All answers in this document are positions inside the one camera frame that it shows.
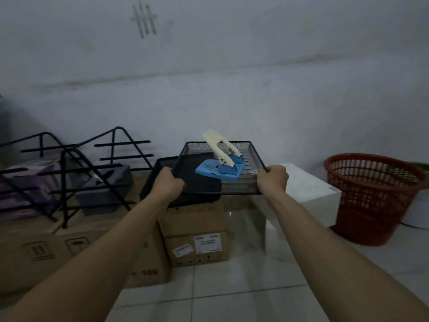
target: gray tissue box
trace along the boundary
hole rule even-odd
[[[125,198],[133,184],[132,175],[129,165],[116,168],[100,169],[99,172],[107,178],[111,185],[127,184],[127,186],[116,187],[118,193]],[[104,182],[94,175],[83,187],[103,185]],[[87,205],[106,205],[110,203],[120,203],[119,199],[109,189],[79,191],[75,194],[80,206]],[[101,206],[98,208],[83,208],[85,216],[105,215],[114,213],[119,205]]]

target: black metal mesh tray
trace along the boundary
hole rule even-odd
[[[258,152],[250,141],[231,141],[244,158],[245,167],[237,181],[221,180],[195,173],[196,168],[206,159],[217,159],[205,141],[187,142],[177,159],[172,172],[177,178],[185,181],[184,192],[190,195],[258,195],[256,176],[258,170],[265,168]],[[223,142],[217,145],[225,153],[228,152]]]
[[[174,164],[176,163],[177,159],[178,159],[178,156],[175,156],[175,157],[159,158],[156,161],[145,185],[143,186],[143,188],[140,192],[140,200],[143,200],[144,198],[146,198],[149,195],[149,193],[151,192],[152,187],[154,185],[155,179],[157,178],[159,172],[164,167],[172,168],[174,166]],[[180,207],[183,205],[214,202],[214,201],[219,200],[220,198],[221,198],[221,196],[218,194],[214,194],[214,195],[213,194],[210,194],[210,195],[192,195],[192,194],[183,193],[179,196],[178,199],[171,202],[168,207],[173,208],[173,207]]]

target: forearm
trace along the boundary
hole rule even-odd
[[[270,199],[312,292],[330,321],[427,321],[414,294],[283,192]]]
[[[33,288],[6,320],[104,321],[158,213],[167,205],[149,195],[119,224]]]

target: mesh tray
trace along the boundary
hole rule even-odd
[[[256,184],[258,170],[265,168],[255,147],[250,141],[231,141],[244,158],[245,167],[237,181],[211,178],[195,173],[196,168],[206,159],[217,159],[210,146],[204,142],[187,142],[173,167],[173,175],[185,181],[184,192],[187,194],[218,195],[259,195]],[[227,146],[220,142],[217,145],[225,153]]]
[[[174,164],[176,163],[178,159],[178,156],[175,157],[165,157],[165,158],[159,158],[157,162],[155,163],[145,185],[143,186],[142,190],[140,191],[140,200],[143,200],[146,198],[149,193],[152,190],[152,187],[154,185],[155,179],[157,178],[159,172],[164,167],[170,167],[172,168]],[[206,203],[206,202],[214,202],[221,198],[220,195],[214,194],[214,195],[190,195],[183,193],[179,196],[178,199],[174,200],[170,203],[168,206],[169,208],[172,207],[180,207],[183,205],[191,205],[191,204],[199,204],[199,203]]]

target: white container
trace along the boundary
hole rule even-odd
[[[341,191],[291,163],[283,163],[289,174],[286,193],[303,205],[323,226],[335,224]],[[267,219],[265,224],[265,254],[281,261],[295,263],[289,244],[283,235],[275,213],[262,195],[251,195],[253,203]]]
[[[429,189],[417,193],[402,222],[413,227],[429,229]]]

